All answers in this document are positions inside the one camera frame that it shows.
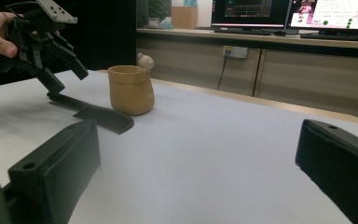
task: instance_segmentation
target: knife handle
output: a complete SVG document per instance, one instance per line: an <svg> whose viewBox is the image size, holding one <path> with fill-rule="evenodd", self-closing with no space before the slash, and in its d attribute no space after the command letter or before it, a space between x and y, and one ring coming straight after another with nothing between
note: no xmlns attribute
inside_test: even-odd
<svg viewBox="0 0 358 224"><path fill-rule="evenodd" d="M51 101L54 101L56 103L59 103L61 105L66 105L72 109L75 110L83 110L85 108L87 108L88 106L90 106L89 104L83 102L83 101L79 101L75 98L66 96L66 95L62 95L59 93L53 93L53 92L48 92L48 98Z"/></svg>

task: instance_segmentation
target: brown box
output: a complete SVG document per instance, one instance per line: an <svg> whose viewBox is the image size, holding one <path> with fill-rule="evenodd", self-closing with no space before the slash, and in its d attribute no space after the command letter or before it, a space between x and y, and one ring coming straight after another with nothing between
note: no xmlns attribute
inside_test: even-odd
<svg viewBox="0 0 358 224"><path fill-rule="evenodd" d="M178 29L197 27L198 9L196 7L172 7L172 24Z"/></svg>

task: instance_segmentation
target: wooden desk edge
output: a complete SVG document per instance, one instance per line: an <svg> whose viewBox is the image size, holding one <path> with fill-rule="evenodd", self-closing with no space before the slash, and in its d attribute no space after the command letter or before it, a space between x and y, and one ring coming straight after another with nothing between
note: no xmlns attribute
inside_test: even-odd
<svg viewBox="0 0 358 224"><path fill-rule="evenodd" d="M107 74L107 70L98 70L98 72ZM273 107L277 107L277 108L285 109L285 110L289 110L289 111L295 111L295 112L304 113L304 114L322 116L322 117L331 118L331 119L341 119L341 120L345 120L345 121L358 123L358 118L353 115L342 114L342 113L338 113L338 112L327 111L327 110L322 110L322 109L317 109L317 108L312 108L312 107L306 107L306 106L302 106L302 105L291 105L291 104L287 104L287 103L271 101L271 100L256 98L256 97L252 97L252 96L240 95L240 94L226 92L226 91L216 91L216 90L206 89L206 88L202 88L202 87L190 86L190 85L186 85L186 84L175 83L175 82L159 80L159 79L154 79L154 78L151 78L151 80L152 80L152 83L157 83L157 84L161 84L161 85L165 85L165 86L171 86L171 87L179 88L182 90L199 91L199 92L204 92L204 93L215 95L215 96L225 97L228 99L239 100L239 101L243 101L243 102L247 102L247 103L253 103L253 104L257 104L257 105L268 105L268 106L273 106Z"/></svg>

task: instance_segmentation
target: brown cup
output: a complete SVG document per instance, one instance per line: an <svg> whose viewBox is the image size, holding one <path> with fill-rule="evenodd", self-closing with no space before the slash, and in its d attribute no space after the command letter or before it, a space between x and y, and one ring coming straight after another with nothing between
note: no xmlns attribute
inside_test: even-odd
<svg viewBox="0 0 358 224"><path fill-rule="evenodd" d="M110 104L126 115L141 115L153 108L155 97L146 69L119 65L108 69Z"/></svg>

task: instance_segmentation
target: monitor screen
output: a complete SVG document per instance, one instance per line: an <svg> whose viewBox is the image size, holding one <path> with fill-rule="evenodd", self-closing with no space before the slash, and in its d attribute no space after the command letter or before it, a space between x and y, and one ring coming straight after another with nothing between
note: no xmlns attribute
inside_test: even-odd
<svg viewBox="0 0 358 224"><path fill-rule="evenodd" d="M358 31L358 0L291 0L287 27Z"/></svg>
<svg viewBox="0 0 358 224"><path fill-rule="evenodd" d="M283 29L291 0L213 0L212 27Z"/></svg>

